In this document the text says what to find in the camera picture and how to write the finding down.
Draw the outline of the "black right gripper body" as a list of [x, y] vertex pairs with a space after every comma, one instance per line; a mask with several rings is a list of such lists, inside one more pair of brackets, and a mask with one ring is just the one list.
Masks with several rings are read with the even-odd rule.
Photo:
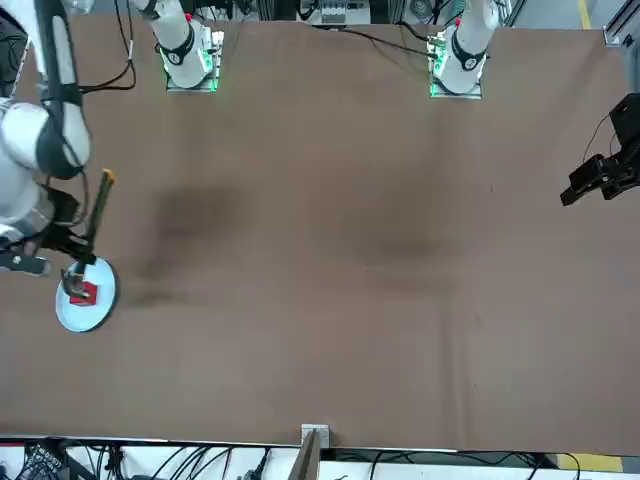
[[75, 215], [80, 208], [80, 202], [70, 193], [58, 190], [52, 186], [45, 186], [48, 200], [54, 207], [53, 218], [45, 235], [74, 235]]

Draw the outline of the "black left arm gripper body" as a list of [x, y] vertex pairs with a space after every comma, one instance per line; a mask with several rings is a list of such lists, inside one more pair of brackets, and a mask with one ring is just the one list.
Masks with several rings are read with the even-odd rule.
[[640, 95], [629, 93], [609, 112], [609, 118], [622, 150], [639, 139], [639, 111]]

